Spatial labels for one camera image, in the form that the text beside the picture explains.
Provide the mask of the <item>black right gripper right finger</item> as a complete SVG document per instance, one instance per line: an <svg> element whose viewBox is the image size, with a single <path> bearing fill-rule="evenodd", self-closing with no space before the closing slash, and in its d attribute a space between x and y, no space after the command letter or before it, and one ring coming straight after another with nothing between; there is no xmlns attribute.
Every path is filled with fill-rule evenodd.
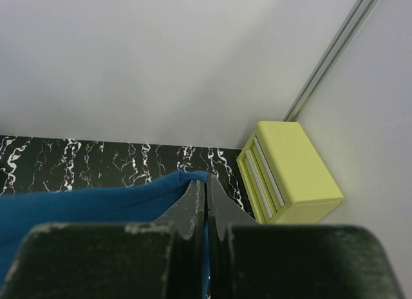
<svg viewBox="0 0 412 299"><path fill-rule="evenodd" d="M387 254L351 225L259 224L211 175L207 183L213 298L403 298Z"/></svg>

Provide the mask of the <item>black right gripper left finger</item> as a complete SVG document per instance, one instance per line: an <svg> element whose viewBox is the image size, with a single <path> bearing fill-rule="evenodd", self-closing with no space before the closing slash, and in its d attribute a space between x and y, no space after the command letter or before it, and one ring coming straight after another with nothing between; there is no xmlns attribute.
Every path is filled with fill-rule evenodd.
<svg viewBox="0 0 412 299"><path fill-rule="evenodd" d="M2 298L203 298L205 184L152 223L48 223L26 235Z"/></svg>

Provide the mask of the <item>dark blue t-shirt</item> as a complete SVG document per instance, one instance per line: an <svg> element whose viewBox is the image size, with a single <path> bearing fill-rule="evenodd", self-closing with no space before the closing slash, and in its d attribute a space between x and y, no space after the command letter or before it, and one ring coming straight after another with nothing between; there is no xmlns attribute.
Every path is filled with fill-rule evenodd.
<svg viewBox="0 0 412 299"><path fill-rule="evenodd" d="M186 192L193 180L208 181L206 171L175 171L143 186L86 188L1 197L1 279L32 227L48 222L152 222Z"/></svg>

